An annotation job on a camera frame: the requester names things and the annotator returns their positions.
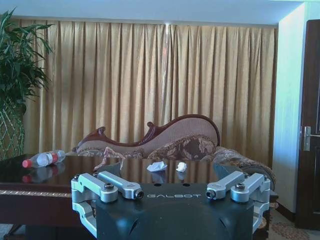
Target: gold table trim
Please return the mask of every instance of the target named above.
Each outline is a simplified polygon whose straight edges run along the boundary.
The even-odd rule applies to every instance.
[[[0,190],[0,195],[71,198],[71,193],[46,191]]]

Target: curtain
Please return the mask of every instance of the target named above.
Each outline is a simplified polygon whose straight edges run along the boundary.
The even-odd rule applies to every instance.
[[[27,101],[26,153],[70,151],[101,126],[138,141],[147,122],[192,113],[217,124],[222,146],[271,165],[274,28],[36,22],[54,24],[40,63],[51,85]]]
[[[43,33],[53,53],[41,63],[51,85],[26,103],[26,153],[70,151],[101,126],[116,141],[137,141],[147,122],[159,124],[165,25],[36,23],[54,24]]]
[[[170,26],[164,121],[201,114],[221,145],[272,165],[276,30]]]

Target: plastic bottle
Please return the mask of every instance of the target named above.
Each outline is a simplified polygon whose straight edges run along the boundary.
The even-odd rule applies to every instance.
[[[34,155],[30,159],[26,159],[22,162],[24,168],[40,168],[50,164],[54,164],[58,161],[59,156],[55,152],[42,152]]]
[[[53,150],[50,153],[54,153],[58,155],[58,160],[56,162],[50,162],[50,164],[61,163],[66,158],[66,153],[63,150]]]

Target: sofa backrest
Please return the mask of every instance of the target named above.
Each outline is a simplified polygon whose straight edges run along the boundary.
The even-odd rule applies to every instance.
[[[104,134],[105,127],[100,127],[87,135],[76,148],[83,148],[89,145],[99,145],[110,147],[118,153],[127,153],[143,148],[145,156],[152,151],[171,143],[177,139],[189,135],[205,135],[212,139],[217,146],[220,145],[220,135],[217,126],[212,120],[203,115],[189,114],[178,117],[164,126],[155,126],[152,122],[148,122],[149,131],[142,140],[134,143],[121,143],[113,141]]]

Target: wooden table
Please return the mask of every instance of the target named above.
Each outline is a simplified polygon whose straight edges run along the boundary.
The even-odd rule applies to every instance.
[[[60,239],[59,234],[64,237],[68,235],[64,230],[57,233],[57,227],[62,227],[60,231],[63,228],[84,229],[79,215],[72,210],[71,179],[77,174],[93,173],[101,158],[67,156],[58,165],[23,168],[22,161],[29,157],[21,155],[0,162],[0,223],[27,225],[27,232],[31,236],[39,233],[39,228],[34,226],[42,226],[47,230],[51,227],[55,229],[51,229],[51,239]],[[212,161],[186,163],[188,168],[185,174],[178,174],[178,161],[174,160],[167,161],[167,169],[160,173],[147,171],[147,166],[152,164],[148,159],[119,162],[118,158],[110,158],[108,169],[120,171],[124,179],[138,183],[192,184],[218,180]]]

